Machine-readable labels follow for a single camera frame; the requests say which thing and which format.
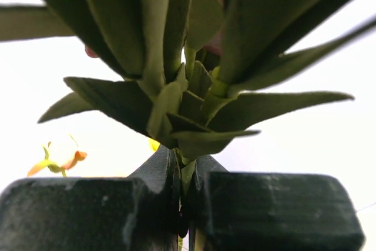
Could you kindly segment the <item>pink peach flower stem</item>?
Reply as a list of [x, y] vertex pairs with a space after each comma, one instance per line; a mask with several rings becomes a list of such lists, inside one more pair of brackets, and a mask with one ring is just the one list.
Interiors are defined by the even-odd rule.
[[42, 144], [43, 158], [34, 163], [27, 173], [27, 177], [37, 175], [43, 170], [50, 173], [61, 174], [67, 177], [67, 171], [73, 169], [78, 163], [88, 157], [76, 139], [71, 135], [58, 136]]

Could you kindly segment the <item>yellow flower stem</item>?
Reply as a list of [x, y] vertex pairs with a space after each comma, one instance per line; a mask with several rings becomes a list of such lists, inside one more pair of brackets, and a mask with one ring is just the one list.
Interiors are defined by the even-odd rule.
[[153, 152], [156, 152], [160, 146], [160, 143], [154, 139], [149, 138], [149, 146]]

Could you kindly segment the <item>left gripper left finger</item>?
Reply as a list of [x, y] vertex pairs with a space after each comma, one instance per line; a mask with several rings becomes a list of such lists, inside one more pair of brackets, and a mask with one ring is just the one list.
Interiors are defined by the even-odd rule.
[[2, 250], [177, 250], [179, 175], [160, 147], [125, 178], [25, 178], [1, 194]]

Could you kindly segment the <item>mauve flower stem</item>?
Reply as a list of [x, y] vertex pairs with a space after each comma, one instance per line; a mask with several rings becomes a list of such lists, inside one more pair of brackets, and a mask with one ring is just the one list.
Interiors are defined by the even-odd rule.
[[341, 92], [266, 93], [373, 27], [288, 49], [350, 0], [44, 0], [1, 6], [1, 41], [76, 36], [119, 82], [67, 77], [41, 122], [99, 110], [175, 151], [188, 190], [195, 163], [251, 126], [343, 101]]

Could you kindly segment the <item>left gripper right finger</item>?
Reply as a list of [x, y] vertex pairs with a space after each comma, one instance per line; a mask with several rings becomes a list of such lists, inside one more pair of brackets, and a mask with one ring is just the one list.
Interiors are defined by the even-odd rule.
[[328, 175], [229, 172], [196, 163], [188, 198], [190, 250], [360, 250], [350, 197]]

